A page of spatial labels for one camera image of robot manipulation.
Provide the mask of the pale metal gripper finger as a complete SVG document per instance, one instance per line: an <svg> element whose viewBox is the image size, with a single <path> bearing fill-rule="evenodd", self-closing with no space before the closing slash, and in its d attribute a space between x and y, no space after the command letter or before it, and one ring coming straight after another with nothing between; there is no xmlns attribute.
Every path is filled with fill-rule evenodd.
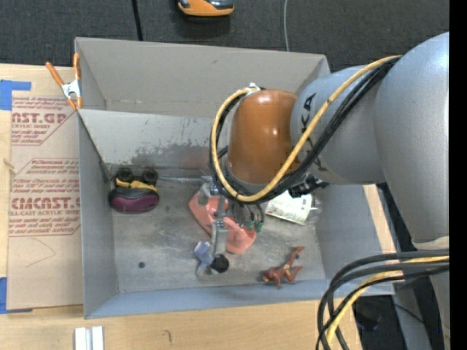
<svg viewBox="0 0 467 350"><path fill-rule="evenodd" d="M214 221L212 226L212 253L213 255L223 254L226 252L228 240L228 228L224 221Z"/></svg>

